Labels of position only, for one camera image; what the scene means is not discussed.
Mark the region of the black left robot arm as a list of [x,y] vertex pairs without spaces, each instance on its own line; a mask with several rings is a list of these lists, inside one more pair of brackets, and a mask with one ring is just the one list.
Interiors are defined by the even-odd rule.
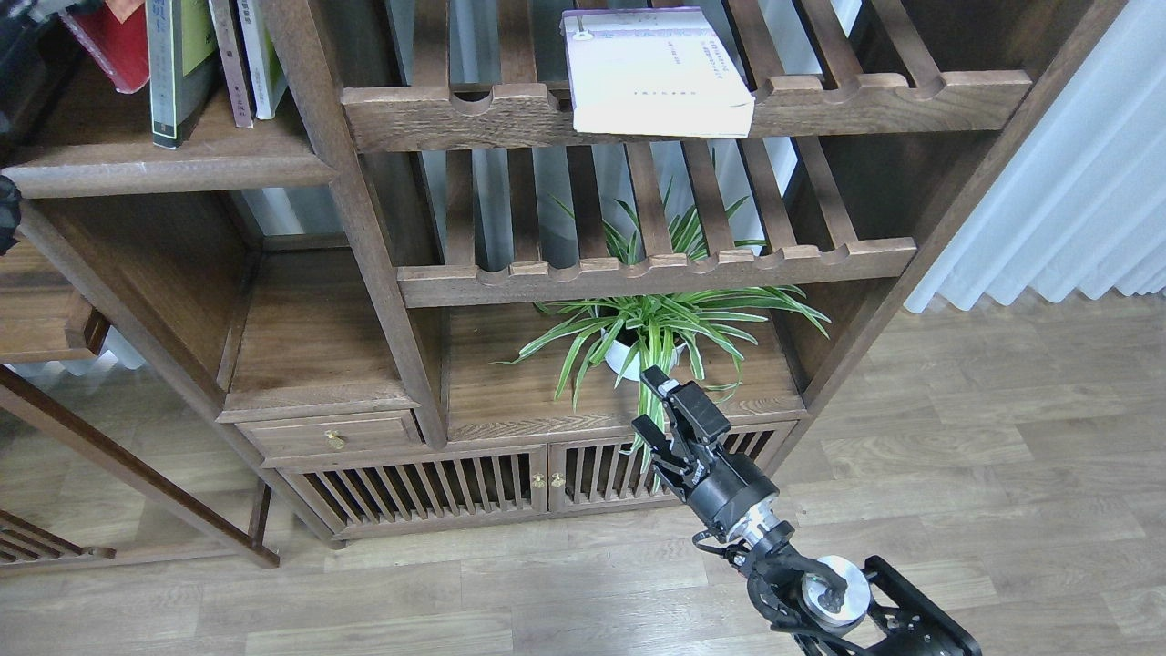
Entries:
[[47,108],[73,75],[82,55],[63,17],[87,14],[104,1],[1,3],[1,140],[3,165],[43,124]]

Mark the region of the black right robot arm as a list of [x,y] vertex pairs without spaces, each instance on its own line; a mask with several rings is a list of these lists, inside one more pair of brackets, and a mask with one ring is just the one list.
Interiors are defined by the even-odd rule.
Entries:
[[649,416],[634,419],[658,478],[700,519],[694,544],[716,538],[712,555],[746,580],[756,611],[805,655],[978,655],[969,632],[883,558],[862,567],[837,556],[807,558],[777,519],[774,482],[752,458],[721,443],[729,419],[698,385],[659,368],[641,381],[665,407],[670,433]]

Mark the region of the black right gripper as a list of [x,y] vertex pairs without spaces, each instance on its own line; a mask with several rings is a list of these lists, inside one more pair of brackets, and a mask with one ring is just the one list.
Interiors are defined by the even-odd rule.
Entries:
[[658,366],[642,371],[641,382],[670,419],[666,436],[648,415],[632,421],[649,449],[656,478],[686,505],[721,544],[738,538],[754,546],[784,523],[773,512],[777,485],[744,453],[728,453],[717,443],[731,424],[696,382],[680,385]]

